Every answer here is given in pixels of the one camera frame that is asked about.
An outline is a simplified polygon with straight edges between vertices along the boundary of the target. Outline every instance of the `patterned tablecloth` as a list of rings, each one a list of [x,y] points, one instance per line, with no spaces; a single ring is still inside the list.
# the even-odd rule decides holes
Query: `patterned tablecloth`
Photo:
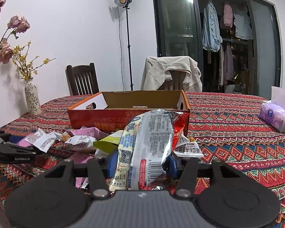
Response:
[[[277,132],[258,114],[262,98],[237,94],[187,93],[191,107],[188,135],[199,143],[206,163],[219,158],[270,188],[281,200],[276,227],[285,228],[285,133]],[[22,116],[4,126],[14,135],[26,135],[32,129],[63,132],[71,128],[67,108],[86,96],[63,97],[42,106],[36,117]],[[48,154],[38,156],[35,164],[0,164],[0,204],[16,187],[53,167],[73,152],[56,143]],[[200,178],[196,192],[209,186]]]

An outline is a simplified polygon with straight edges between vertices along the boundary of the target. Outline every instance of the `cardboard box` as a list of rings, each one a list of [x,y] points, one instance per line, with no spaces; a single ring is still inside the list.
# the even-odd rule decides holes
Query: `cardboard box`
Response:
[[[74,129],[96,127],[111,133],[124,129],[133,117],[159,108],[190,113],[188,100],[182,90],[99,92],[70,107],[68,113]],[[185,135],[188,125],[189,117],[184,128]]]

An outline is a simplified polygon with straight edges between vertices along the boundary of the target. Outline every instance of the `chair back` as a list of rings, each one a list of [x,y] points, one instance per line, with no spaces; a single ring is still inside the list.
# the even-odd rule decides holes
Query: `chair back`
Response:
[[[158,90],[183,90],[183,81],[186,73],[182,71],[170,71],[172,80],[165,81]]]
[[[94,63],[75,67],[68,65],[66,74],[73,95],[95,94],[99,92]]]

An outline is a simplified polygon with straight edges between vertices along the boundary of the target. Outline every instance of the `white floral vase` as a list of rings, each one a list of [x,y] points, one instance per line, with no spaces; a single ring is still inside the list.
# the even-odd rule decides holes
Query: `white floral vase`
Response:
[[[41,114],[41,107],[37,93],[37,87],[32,83],[33,78],[26,81],[24,87],[26,104],[28,106],[28,112],[30,116],[36,116]]]

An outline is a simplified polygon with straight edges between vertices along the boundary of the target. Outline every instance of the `purple tissue pack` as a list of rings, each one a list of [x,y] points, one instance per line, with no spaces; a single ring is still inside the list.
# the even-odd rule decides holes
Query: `purple tissue pack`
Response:
[[[275,127],[279,132],[285,133],[285,108],[275,104],[264,102],[261,106],[260,118]]]

